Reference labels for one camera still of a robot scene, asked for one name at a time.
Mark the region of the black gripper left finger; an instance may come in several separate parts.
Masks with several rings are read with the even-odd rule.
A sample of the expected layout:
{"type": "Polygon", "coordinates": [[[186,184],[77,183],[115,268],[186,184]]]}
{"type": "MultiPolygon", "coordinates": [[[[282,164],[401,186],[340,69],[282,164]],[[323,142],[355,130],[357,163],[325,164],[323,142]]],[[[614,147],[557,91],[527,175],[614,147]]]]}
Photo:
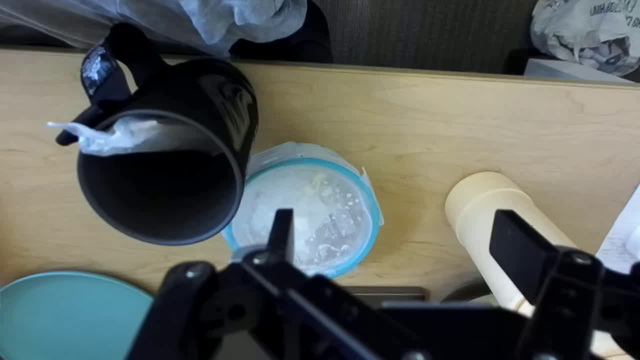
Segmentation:
{"type": "Polygon", "coordinates": [[[268,261],[289,262],[292,261],[292,236],[294,236],[294,210],[282,208],[274,215],[271,230],[268,236],[268,261]]]}

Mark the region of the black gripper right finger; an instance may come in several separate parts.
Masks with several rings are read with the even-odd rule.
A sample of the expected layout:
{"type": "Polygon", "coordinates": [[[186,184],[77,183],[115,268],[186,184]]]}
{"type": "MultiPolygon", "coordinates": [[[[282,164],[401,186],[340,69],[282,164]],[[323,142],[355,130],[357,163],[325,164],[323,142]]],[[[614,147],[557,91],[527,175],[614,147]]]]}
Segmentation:
{"type": "Polygon", "coordinates": [[[559,250],[517,212],[494,212],[489,256],[527,302],[544,304],[554,296],[559,250]]]}

